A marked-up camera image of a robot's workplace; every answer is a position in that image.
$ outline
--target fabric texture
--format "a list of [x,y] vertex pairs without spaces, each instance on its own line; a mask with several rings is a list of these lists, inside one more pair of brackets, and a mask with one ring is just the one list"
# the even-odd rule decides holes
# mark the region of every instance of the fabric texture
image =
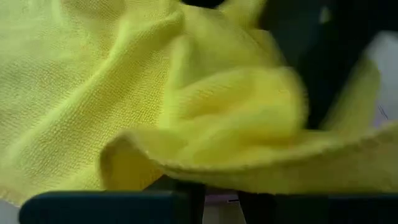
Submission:
[[375,66],[358,66],[327,131],[304,130],[305,89],[256,29],[261,4],[1,0],[1,197],[140,190],[163,172],[249,192],[396,190],[397,126],[365,135]]

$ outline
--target yellow microfiber towel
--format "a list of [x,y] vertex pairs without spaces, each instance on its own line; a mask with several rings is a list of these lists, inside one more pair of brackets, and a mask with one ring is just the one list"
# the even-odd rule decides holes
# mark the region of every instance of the yellow microfiber towel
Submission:
[[140,190],[172,177],[250,192],[393,191],[397,126],[368,134],[364,60],[325,123],[260,0],[0,0],[0,195]]

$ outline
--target yellow cloth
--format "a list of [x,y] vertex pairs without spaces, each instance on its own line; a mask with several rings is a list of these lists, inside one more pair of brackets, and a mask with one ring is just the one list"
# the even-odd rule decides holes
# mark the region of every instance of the yellow cloth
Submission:
[[256,29],[261,4],[0,0],[1,197],[139,190],[154,164],[252,192],[396,190],[397,127],[355,140],[375,67],[360,67],[330,131],[303,130],[305,90]]

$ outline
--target black object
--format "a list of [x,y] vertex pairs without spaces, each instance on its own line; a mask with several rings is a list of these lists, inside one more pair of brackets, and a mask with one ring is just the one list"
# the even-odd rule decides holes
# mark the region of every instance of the black object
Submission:
[[[19,221],[21,224],[198,223],[199,220],[190,217],[187,198],[185,193],[168,191],[50,192],[26,202]],[[252,210],[246,210],[245,203]],[[247,224],[398,223],[398,195],[247,194],[241,205]]]
[[182,0],[182,2],[191,6],[214,9],[215,7],[223,3],[224,0]]
[[21,224],[189,223],[188,196],[178,192],[50,192],[28,200]]

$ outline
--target gray surface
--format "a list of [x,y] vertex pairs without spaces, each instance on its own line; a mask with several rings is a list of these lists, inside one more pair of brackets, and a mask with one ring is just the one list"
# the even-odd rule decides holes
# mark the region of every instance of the gray surface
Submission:
[[0,223],[16,224],[18,218],[18,208],[0,200]]

